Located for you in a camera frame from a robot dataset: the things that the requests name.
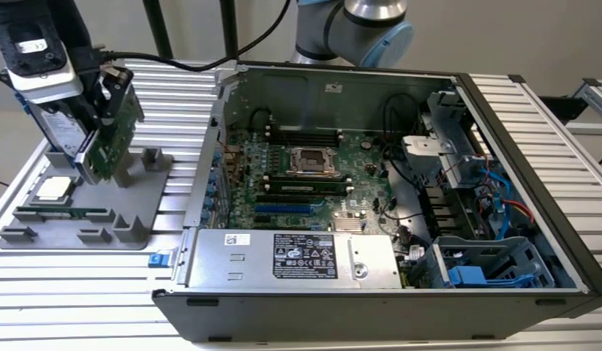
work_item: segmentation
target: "metal frame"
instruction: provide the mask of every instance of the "metal frame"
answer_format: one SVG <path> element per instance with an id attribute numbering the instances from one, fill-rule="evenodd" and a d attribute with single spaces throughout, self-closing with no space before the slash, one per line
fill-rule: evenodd
<path id="1" fill-rule="evenodd" d="M 561 210 L 561 203 L 557 202 L 560 201 L 557 198 L 562 199 L 565 197 L 564 195 L 558 197 L 554 196 L 554 185 L 544 184 L 536 172 L 536 169 L 540 166 L 536 166 L 534 162 L 529 161 L 528 156 L 550 155 L 553 159 L 549 160 L 549 162 L 553 162 L 556 161 L 556 155 L 568 155 L 568 159 L 576 159 L 576 164 L 582 166 L 580 169 L 589 171 L 589 174 L 593 177 L 592 184 L 599 184 L 599 189 L 601 190 L 602 169 L 593 165 L 595 160 L 592 156 L 586 153 L 584 147 L 581 147 L 573 136 L 565 130 L 561 122 L 554 117 L 554 114 L 548 110 L 524 83 L 513 82 L 506 76 L 473 75 L 470 78 L 462 75 L 461 79 L 466 84 L 478 86 L 482 91 L 489 91 L 488 93 L 480 93 L 478 97 L 474 97 L 480 104 L 478 107 L 474 107 L 476 110 L 485 112 L 485 118 L 480 117 L 477 119 L 480 127 L 486 129 L 482 132 L 486 134 L 490 144 L 506 143 L 504 146 L 505 152 L 497 154 L 497 157 L 501 159 L 501 163 L 509 165 L 506 171 L 512 178 L 516 177 L 520 180 L 518 183 L 514 182 L 516 187 L 518 189 L 522 186 L 525 187 L 526 192 L 521 193 L 525 203 L 532 210 L 536 210 L 533 214 L 536 215 L 538 223 L 544 221 L 550 227 L 552 233 L 548 233 L 548 235 L 554 235 L 561 248 L 569 253 L 568 258 L 572 261 L 572 266 L 577 267 L 582 280 L 588 284 L 588 288 L 602 294 L 602 271 L 597 269 L 597 261 L 589 253 L 589 249 L 577 234 L 585 227 L 589 229 L 589 223 L 577 227 L 578 221 L 570 222 L 568 215 Z M 497 94 L 497 89 L 489 89 L 498 87 L 509 89 L 510 92 L 505 91 L 505 94 Z M 513 95 L 522 96 L 526 100 L 521 100 L 518 103 L 506 103 L 506 96 L 512 97 Z M 550 130 L 541 132 L 541 134 L 553 136 L 552 140 L 554 140 L 554 138 L 558 139 L 554 140 L 552 147 L 548 140 L 538 140 L 540 136 L 536 136 L 534 139 L 514 140 L 517 137 L 513 135 L 521 134 L 524 130 L 520 126 L 512 125 L 512 120 L 517 117 L 516 115 L 524 117 L 525 114 L 532 119 L 532 122 L 545 123 L 545 125 L 550 126 Z M 581 194 L 576 194 L 574 196 L 576 197 L 570 197 L 570 199 L 581 199 Z M 592 208 L 597 208 L 601 205 L 601 203 L 592 203 L 585 209 L 589 212 Z"/>
<path id="2" fill-rule="evenodd" d="M 572 97 L 580 97 L 602 116 L 602 80 L 586 78 Z"/>
<path id="3" fill-rule="evenodd" d="M 199 65 L 202 62 L 187 62 Z M 190 74 L 162 64 L 128 61 L 136 72 L 135 87 L 147 121 L 139 124 L 135 145 L 161 145 L 174 154 L 173 180 L 158 215 L 158 234 L 142 252 L 0 252 L 0 350 L 23 348 L 72 350 L 119 347 L 141 350 L 194 350 L 153 305 L 151 288 L 171 279 L 169 269 L 147 268 L 147 256 L 181 242 L 181 217 L 187 205 L 209 106 L 215 99 L 214 72 Z M 12 199 L 20 199 L 46 165 L 44 142 L 32 153 L 0 199 L 0 218 Z M 584 167 L 550 169 L 546 156 L 528 156 L 538 176 L 577 172 Z M 562 195 L 566 191 L 553 191 Z M 582 240 L 602 267 L 602 235 Z M 376 341 L 369 343 L 231 343 L 199 344 L 209 350 L 602 350 L 602 308 L 576 319 L 541 322 L 502 341 Z"/>

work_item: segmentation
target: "warning label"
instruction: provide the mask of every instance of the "warning label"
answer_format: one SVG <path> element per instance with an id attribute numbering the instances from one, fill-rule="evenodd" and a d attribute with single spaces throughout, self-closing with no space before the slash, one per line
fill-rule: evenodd
<path id="1" fill-rule="evenodd" d="M 338 279 L 333 235 L 275 234 L 273 274 L 279 279 Z"/>

